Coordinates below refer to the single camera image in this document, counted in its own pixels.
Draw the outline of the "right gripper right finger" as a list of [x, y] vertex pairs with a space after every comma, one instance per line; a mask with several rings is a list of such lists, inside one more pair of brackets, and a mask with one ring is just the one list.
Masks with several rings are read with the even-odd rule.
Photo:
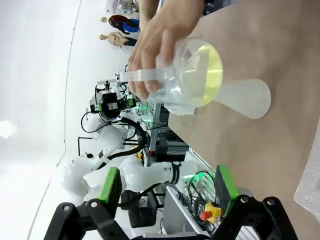
[[240, 194], [224, 164], [217, 165], [213, 183], [223, 219], [210, 237], [212, 240], [234, 240], [242, 227], [251, 227], [260, 240], [298, 238], [277, 197], [269, 196], [258, 201]]

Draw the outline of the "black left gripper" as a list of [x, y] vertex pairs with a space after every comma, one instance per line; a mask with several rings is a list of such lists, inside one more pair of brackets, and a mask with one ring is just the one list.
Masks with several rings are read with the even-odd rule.
[[[125, 100], [125, 106], [127, 108], [136, 107], [136, 100], [134, 98], [128, 98]], [[101, 96], [101, 103], [95, 103], [89, 105], [91, 113], [100, 113], [103, 117], [113, 120], [119, 116], [118, 110], [118, 98], [115, 92], [106, 92]]]

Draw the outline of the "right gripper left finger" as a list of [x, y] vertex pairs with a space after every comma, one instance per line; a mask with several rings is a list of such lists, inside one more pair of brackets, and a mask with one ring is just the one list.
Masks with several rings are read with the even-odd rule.
[[123, 230], [115, 221], [122, 194], [120, 171], [109, 169], [99, 197], [75, 206], [59, 204], [44, 236], [45, 240], [82, 240], [89, 231], [97, 231], [103, 240], [122, 240]]

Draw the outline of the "person's right hand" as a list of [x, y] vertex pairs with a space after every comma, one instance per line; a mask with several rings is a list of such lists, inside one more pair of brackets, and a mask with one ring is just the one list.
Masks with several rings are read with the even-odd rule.
[[169, 66], [176, 42], [190, 35], [202, 12], [202, 1], [188, 1], [184, 5], [167, 1], [141, 32], [129, 58], [128, 69], [154, 69], [158, 55], [162, 57], [162, 65]]

